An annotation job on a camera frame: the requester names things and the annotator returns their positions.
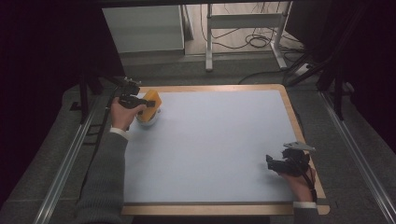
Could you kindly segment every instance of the aluminum rail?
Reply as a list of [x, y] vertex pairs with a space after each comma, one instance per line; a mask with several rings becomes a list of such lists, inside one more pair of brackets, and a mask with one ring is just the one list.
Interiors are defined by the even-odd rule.
[[364, 181], [366, 182], [370, 191], [373, 193], [379, 208], [385, 216], [385, 219], [389, 224], [395, 224], [396, 209], [391, 198], [384, 189], [384, 186], [381, 184], [378, 178], [376, 178], [375, 173], [371, 169], [367, 160], [364, 158], [364, 155], [361, 153], [361, 149], [359, 148], [352, 134], [349, 132], [346, 124], [341, 121], [333, 111], [332, 100], [330, 99], [329, 95], [327, 93], [320, 92], [319, 96], [322, 98], [327, 108], [327, 111], [332, 117], [332, 121], [334, 122], [335, 127], [337, 128], [338, 132], [341, 134], [344, 142], [346, 143], [346, 147], [348, 148], [352, 159], [355, 161], [359, 171], [361, 172]]
[[47, 192], [47, 195], [43, 203], [41, 204], [40, 209], [38, 210], [34, 224], [49, 223], [52, 213], [55, 209], [56, 203], [58, 202], [62, 190], [64, 189], [64, 184], [66, 183], [67, 177], [69, 176], [73, 164], [76, 160], [76, 157], [79, 153], [79, 149], [83, 143], [85, 134], [87, 133], [91, 125], [94, 112], [96, 111], [96, 107], [99, 105], [98, 101], [99, 101], [98, 97], [93, 99], [90, 106], [92, 110], [88, 115], [88, 117], [86, 118], [85, 122], [79, 126], [76, 136], [74, 137], [73, 142], [70, 145], [70, 148], [67, 150], [67, 153], [58, 170], [58, 173], [53, 179], [52, 184], [49, 187], [49, 191]]

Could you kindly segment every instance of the gray sleeve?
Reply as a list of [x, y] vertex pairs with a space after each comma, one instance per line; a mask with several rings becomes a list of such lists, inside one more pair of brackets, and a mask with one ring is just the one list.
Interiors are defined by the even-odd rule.
[[318, 209], [307, 207], [296, 207], [294, 205], [294, 224], [320, 224]]
[[121, 223], [125, 148], [128, 141], [106, 133], [87, 173], [72, 223]]

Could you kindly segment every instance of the wooden table edge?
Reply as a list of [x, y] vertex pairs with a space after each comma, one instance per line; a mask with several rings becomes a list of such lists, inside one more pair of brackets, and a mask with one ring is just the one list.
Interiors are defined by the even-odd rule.
[[[289, 116], [290, 124], [294, 130], [296, 139], [305, 142], [300, 125], [291, 106], [291, 101], [283, 85], [280, 84], [260, 84], [260, 85], [209, 85], [209, 86], [159, 86], [140, 87], [140, 92], [148, 90], [161, 92], [183, 92], [183, 91], [279, 91], [284, 106]], [[321, 186], [318, 173], [316, 175], [315, 188], [318, 198], [326, 199], [323, 187]], [[330, 212], [329, 205], [318, 205], [320, 215], [327, 215]], [[261, 205], [125, 205], [122, 209], [123, 215], [291, 215], [291, 204], [261, 204]]]

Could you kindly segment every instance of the person's right hand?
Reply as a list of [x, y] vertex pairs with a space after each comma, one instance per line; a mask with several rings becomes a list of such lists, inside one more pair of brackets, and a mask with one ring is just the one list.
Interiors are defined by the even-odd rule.
[[[308, 184], [306, 183], [304, 177], [302, 175], [296, 177], [292, 175], [286, 175], [278, 173], [282, 176], [289, 184], [291, 192], [297, 197], [299, 202], [313, 202], [311, 191], [309, 190]], [[306, 171], [306, 175], [315, 185], [315, 175], [317, 171], [313, 168], [308, 168]]]
[[139, 105], [135, 108], [128, 109], [119, 104], [119, 99], [119, 97], [115, 97], [111, 104], [111, 126], [126, 131], [134, 121], [134, 116], [147, 107], [145, 105]]

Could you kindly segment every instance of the black curtain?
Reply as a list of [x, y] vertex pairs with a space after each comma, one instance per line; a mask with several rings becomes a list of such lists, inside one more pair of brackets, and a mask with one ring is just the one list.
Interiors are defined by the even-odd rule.
[[81, 74], [124, 76], [99, 7], [0, 1], [0, 200], [47, 136], [66, 90]]
[[352, 103], [396, 152], [396, 1], [371, 2], [346, 46], [343, 72]]

